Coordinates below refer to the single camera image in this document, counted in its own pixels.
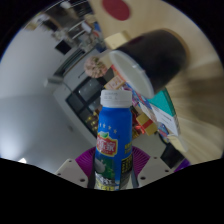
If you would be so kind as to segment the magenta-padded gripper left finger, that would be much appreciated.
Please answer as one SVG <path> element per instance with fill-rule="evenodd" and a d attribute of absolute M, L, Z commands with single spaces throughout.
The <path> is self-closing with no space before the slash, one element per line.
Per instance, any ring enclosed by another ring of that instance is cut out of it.
<path fill-rule="evenodd" d="M 95 187 L 94 171 L 95 148 L 90 148 L 76 159 L 67 159 L 55 174 L 80 187 L 93 189 Z"/>

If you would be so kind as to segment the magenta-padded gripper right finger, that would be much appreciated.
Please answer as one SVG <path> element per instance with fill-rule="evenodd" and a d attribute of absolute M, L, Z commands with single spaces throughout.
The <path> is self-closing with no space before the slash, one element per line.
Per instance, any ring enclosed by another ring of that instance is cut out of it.
<path fill-rule="evenodd" d="M 137 147 L 132 147 L 132 159 L 131 182 L 134 188 L 146 186 L 173 173 L 162 159 L 152 157 Z"/>

